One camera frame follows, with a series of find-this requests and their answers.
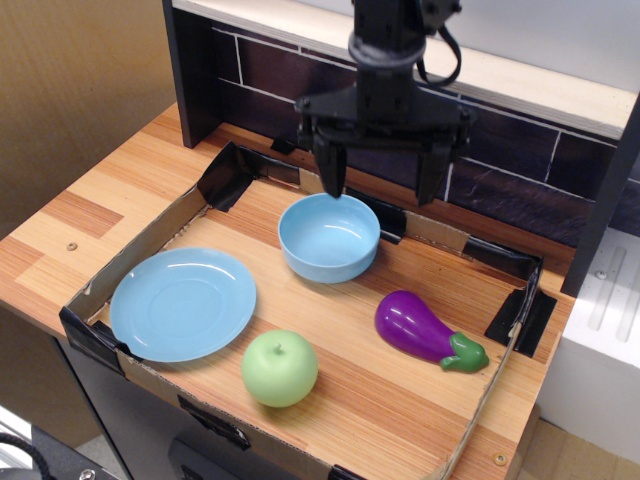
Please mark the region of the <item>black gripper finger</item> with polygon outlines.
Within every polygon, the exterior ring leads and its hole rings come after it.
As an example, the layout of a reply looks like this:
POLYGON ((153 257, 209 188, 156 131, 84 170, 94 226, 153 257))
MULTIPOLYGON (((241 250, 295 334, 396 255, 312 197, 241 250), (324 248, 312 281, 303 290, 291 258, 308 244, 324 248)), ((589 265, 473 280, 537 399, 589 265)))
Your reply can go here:
POLYGON ((420 152, 416 185, 419 206, 431 203, 439 192, 450 164, 451 150, 448 143, 431 143, 420 152))
POLYGON ((324 191, 334 198, 339 198, 346 182, 346 147, 318 131, 313 136, 313 153, 324 191))

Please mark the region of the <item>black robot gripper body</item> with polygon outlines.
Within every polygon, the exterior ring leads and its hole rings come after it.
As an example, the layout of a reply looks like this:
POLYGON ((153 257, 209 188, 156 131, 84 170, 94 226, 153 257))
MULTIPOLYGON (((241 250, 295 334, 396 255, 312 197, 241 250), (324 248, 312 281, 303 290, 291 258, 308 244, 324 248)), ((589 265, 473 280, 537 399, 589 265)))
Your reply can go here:
POLYGON ((401 56, 351 47, 357 66, 352 85, 296 101, 298 144, 307 150, 326 144, 445 159, 466 149, 474 111, 420 88, 414 63, 423 52, 401 56))

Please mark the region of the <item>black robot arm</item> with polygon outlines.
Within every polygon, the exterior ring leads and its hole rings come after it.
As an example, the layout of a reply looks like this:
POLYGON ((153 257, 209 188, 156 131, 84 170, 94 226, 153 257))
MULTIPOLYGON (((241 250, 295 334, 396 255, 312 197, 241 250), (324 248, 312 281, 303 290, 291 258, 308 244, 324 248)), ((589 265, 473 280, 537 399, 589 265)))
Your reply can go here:
POLYGON ((338 198, 351 149, 414 151, 419 166, 416 197, 433 201, 449 165, 467 149, 473 111, 434 96, 459 73, 432 81, 424 62, 427 39, 440 35, 454 56, 461 49, 445 26, 459 13, 457 1, 357 1, 348 51, 356 63, 353 85, 301 97, 299 144, 312 151, 327 194, 338 198))

